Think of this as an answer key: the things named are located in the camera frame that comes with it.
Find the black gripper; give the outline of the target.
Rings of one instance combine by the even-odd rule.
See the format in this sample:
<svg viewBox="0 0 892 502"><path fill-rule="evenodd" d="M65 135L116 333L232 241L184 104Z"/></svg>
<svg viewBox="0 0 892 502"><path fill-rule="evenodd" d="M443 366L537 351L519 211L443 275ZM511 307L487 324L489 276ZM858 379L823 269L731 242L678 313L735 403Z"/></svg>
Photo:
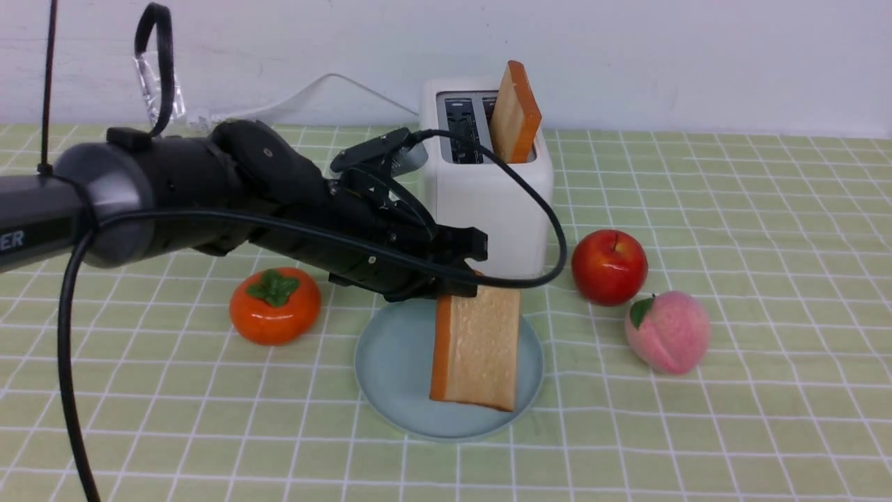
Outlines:
<svg viewBox="0 0 892 502"><path fill-rule="evenodd" d="M347 190L337 181L300 185L294 200L277 207L273 215L421 259L428 257L432 242L431 232L410 216L404 204L385 203L370 191ZM328 271L329 280L334 284L380 293L389 302L477 296L477 284L421 273L379 254L347 249L296 233L257 229L251 234L251 242ZM488 247L488 235L475 227L437 226L433 239L433 253L446 261L486 261Z"/></svg>

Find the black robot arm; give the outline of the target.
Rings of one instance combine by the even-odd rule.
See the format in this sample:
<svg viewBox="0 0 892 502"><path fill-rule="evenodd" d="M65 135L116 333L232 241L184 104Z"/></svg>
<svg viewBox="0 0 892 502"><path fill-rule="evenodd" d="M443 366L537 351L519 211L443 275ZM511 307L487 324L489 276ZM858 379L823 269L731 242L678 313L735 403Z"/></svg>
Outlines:
<svg viewBox="0 0 892 502"><path fill-rule="evenodd" d="M114 269L182 249L223 257L252 243L326 271L332 283L363 288L389 301L472 298L477 288L400 264L395 253L452 271L488 257L487 235L437 225L417 200L392 202L380 184L389 174L395 139L360 146L358 165L339 165L343 178L292 149L259 121L230 121L207 137L153 139L134 128L110 128L107 139L71 146L53 174L2 178L2 271L66 254L92 225L114 214L147 210L235 210L328 231L375 251L254 223L190 216L127 222L102 231L86 263Z"/></svg>

